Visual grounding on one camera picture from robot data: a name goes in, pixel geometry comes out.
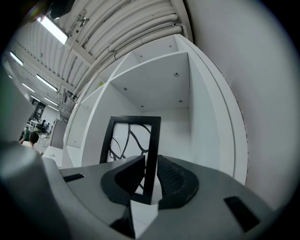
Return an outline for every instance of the person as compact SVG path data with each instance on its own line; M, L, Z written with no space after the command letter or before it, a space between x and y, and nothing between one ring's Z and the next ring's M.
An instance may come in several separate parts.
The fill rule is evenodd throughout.
M29 142L25 141L23 138L22 140L19 141L23 146L33 148L35 151L38 152L38 150L34 147L34 144L38 142L38 133L37 132L32 132L29 137Z
M41 123L41 126L39 127L40 130L42 130L45 127L44 126L45 122L46 122L46 120L44 119L43 122Z
M48 130L49 126L50 126L50 122L47 122L46 131Z
M29 141L30 131L28 127L24 128L22 135L19 140L24 139L25 141Z

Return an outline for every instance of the white shelf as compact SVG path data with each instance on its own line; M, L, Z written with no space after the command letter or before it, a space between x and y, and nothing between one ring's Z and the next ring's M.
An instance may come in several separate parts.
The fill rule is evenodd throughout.
M109 119L112 115L139 116L141 112L114 86L107 84L98 97L82 140L82 166L99 164Z
M83 105L78 106L77 114L74 117L69 137L67 139L67 145L78 148L81 147L83 133L90 117L91 110L92 109L89 109Z
M176 35L175 40L179 49L186 50L191 48L198 55L205 66L209 69L216 84L218 85L219 90L222 93L223 99L226 103L227 111L230 115L232 133L234 136L233 141L235 154L233 177L241 184L245 185L248 170L247 135L243 117L234 94L218 68L199 48L181 35Z
M117 75L127 71L130 68L133 68L134 66L136 66L138 64L139 64L139 62L136 59L135 55L132 52L128 53L127 55L125 55L124 60L116 68L116 71L113 73L112 78L114 78L114 76L117 76Z
M190 70L191 152L195 163L233 176L234 142L230 116L212 74L187 44Z
M69 153L73 167L80 167L81 166L81 158L80 158L81 149L78 147L67 145L67 151Z
M187 108L188 54L173 52L145 61L115 76L110 83L141 112Z
M163 37L149 42L132 51L138 63L178 51L174 36Z
M96 103L97 98L101 94L101 92L102 92L102 90L103 90L103 88L104 88L105 85L106 85L106 83L103 84L101 87L99 87L97 90L95 90L87 98L85 98L82 101L81 105L84 106L84 107L86 107L86 108L89 108L90 110L92 110L93 107L94 107L94 105L95 105L95 103Z
M99 74L99 76L95 79L95 81L90 86L87 93L85 94L85 99L88 98L94 91L97 91L99 87L101 87L100 83L104 84L108 81L108 79L110 78L114 70L122 62L123 58L124 56L116 60L114 63L112 63L110 66L108 66Z

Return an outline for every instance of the black picture frame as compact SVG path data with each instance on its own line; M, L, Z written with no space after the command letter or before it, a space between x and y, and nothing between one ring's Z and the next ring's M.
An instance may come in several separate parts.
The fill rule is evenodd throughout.
M113 137L113 130L115 123L128 123L128 124L149 124L151 125L150 141L149 141L149 151L148 160L145 173L145 182L143 195L132 195L132 200L144 204L151 204L152 192L155 180L155 170L158 158L158 144L159 144L159 134L160 134L160 122L161 117L148 117L148 116L111 116L106 134L104 137L104 142L102 145L102 151L99 163L107 162L107 155L110 148L110 143Z

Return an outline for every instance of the black and white artwork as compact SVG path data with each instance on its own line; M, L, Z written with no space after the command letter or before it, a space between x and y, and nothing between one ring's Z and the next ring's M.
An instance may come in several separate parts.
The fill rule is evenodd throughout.
M149 124L115 123L107 162L136 155L145 155L147 162L150 133Z

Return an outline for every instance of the white pipe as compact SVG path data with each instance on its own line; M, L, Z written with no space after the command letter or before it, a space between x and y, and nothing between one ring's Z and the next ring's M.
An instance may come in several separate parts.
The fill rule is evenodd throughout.
M159 17L168 16L171 14L175 14L175 10L165 0L138 0L131 2L130 7L127 8L126 11L123 10L114 13L109 19L107 19L107 21L99 25L95 32L93 32L93 34L90 35L89 39L87 39L85 48L89 52L95 47L95 45L98 46L99 41L103 43L109 41L112 43L132 29L135 29ZM113 31L113 34L117 36L107 39L106 37L111 35L111 29L114 29L116 26L118 26L118 28Z
M189 35L188 35L188 29L187 29L187 26L184 24L184 23L175 23L176 26L181 26L182 29L183 29L183 34L184 34L184 37L186 39L190 39Z
M130 44L129 46L124 47L122 50L118 51L118 53L115 55L115 59L121 58L128 52L131 52L132 50L134 50L146 43L149 43L151 41L154 41L156 39L163 38L163 37L166 37L169 35L178 34L181 32L182 32L182 28L180 26L174 26L169 29L163 29L163 30L154 32L153 34L149 34L149 35L135 41L134 43Z
M123 31L121 31L121 32L117 32L116 35L112 39L110 39L108 42L110 44L112 44L117 39L119 39L120 37L122 37L124 34L126 34L129 31L131 31L132 29L134 29L134 28L136 28L136 27L138 27L138 26L140 26L140 25L142 25L144 23L147 23L147 22L149 22L149 21L151 21L153 19L157 19L157 18L160 18L160 17L163 17L163 16L168 16L168 15L171 15L171 14L174 14L174 13L175 13L175 10L169 10L169 11L166 11L166 12L160 12L159 14L155 14L154 16L152 16L152 14L151 14L151 17L147 17L147 18L143 18L143 19L136 18L133 21L134 24L132 24L132 22L130 22L130 24L126 23L126 25L129 25L129 26L126 27L126 25L124 25L123 27L126 27L126 28ZM100 54L103 51L105 51L106 49L107 49L107 44L101 46L101 48L99 49L99 51L95 54L95 59L97 59L100 56Z
M111 5L104 5L105 8L101 8L101 11L97 13L96 15L100 16L95 22L90 22L89 24L92 25L92 27L84 34L84 37L82 40L79 41L79 44L82 45L84 42L87 41L88 38L91 37L91 35L96 31L96 29L105 22L105 20L109 19L118 9L120 9L122 6L129 3L131 0L121 0L121 1L115 1L115 3Z
M173 25L174 25L174 22L166 22L166 23L163 23L161 25L157 25L157 26L155 26L153 28L150 28L150 29L146 30L145 32L142 32L142 33L140 33L140 34L132 37L127 42L125 42L122 45L118 46L115 50L119 51L119 49L125 47L126 45L130 44L131 42L134 42L135 40L137 40L139 38L142 38L142 37L146 36L147 34L151 34L151 33L155 32L155 31L158 31L158 30L170 28Z
M154 19L150 22L147 22L145 24L143 24L142 26L133 29L132 31L128 32L127 34L125 34L124 36L122 36L121 38L119 38L117 41L115 41L110 47L108 47L95 61L94 63L90 66L90 68L85 72L85 74L82 76L82 78L80 79L75 91L74 91L74 95L77 94L78 89L80 88L81 84L83 83L83 81L89 76L89 74L94 70L94 68L101 63L101 61L105 58L105 56L107 56L110 52L113 52L114 49L116 47L118 47L119 45L121 45L123 42L126 42L127 40L129 40L130 38L134 37L135 35L146 31L149 28L152 28L156 25L159 24L163 24L163 23L167 23L167 22L174 22L178 19L178 16L176 14L171 14L169 16L164 16L164 17L160 17L157 19Z
M120 46L122 43L126 42L130 38L134 37L136 34L139 34L141 32L146 31L149 28L152 28L154 26L167 23L167 22L174 22L178 20L178 16L176 14L171 14L169 16L160 17L157 19L154 19L150 22L145 23L144 25L137 27L133 29L132 31L126 33L124 36L120 37L117 41L115 41L110 47L108 48L109 51L113 52L118 46Z

